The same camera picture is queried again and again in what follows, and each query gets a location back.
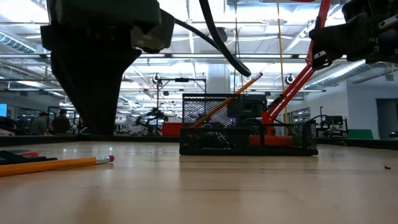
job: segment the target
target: red box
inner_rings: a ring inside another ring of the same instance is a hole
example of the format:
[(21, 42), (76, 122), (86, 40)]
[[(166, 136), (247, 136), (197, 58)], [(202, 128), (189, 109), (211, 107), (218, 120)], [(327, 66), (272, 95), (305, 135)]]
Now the red box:
[(163, 123), (163, 136), (180, 136), (182, 123)]

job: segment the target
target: person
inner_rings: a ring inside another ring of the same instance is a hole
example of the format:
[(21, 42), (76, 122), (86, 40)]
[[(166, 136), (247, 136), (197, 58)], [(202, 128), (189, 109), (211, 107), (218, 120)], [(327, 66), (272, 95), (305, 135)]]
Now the person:
[(67, 118), (67, 111), (61, 110), (60, 115), (51, 122), (54, 134), (66, 134), (70, 129), (70, 122)]
[(32, 121), (30, 125), (30, 134), (40, 135), (40, 136), (50, 136), (49, 130), (47, 129), (47, 118), (48, 114), (46, 112), (41, 112), (39, 117)]

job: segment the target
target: computer screen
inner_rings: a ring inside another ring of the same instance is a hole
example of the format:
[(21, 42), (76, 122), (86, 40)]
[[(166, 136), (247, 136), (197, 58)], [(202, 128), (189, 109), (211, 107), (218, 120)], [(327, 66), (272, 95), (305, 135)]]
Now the computer screen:
[(5, 103), (0, 103), (0, 116), (7, 116), (7, 104)]

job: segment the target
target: table surface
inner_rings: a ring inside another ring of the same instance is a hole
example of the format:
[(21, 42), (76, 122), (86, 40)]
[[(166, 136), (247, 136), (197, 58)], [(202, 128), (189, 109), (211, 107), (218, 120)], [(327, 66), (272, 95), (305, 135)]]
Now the table surface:
[(179, 156), (176, 143), (136, 142), (0, 149), (11, 148), (115, 162), (1, 177), (4, 224), (398, 223), (398, 151), (320, 145), (314, 157)]

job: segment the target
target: green object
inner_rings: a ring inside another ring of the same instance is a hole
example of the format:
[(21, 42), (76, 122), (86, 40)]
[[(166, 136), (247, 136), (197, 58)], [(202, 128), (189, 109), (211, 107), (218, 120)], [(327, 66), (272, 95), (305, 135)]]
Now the green object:
[(370, 129), (350, 129), (348, 138), (352, 139), (373, 139), (372, 130)]

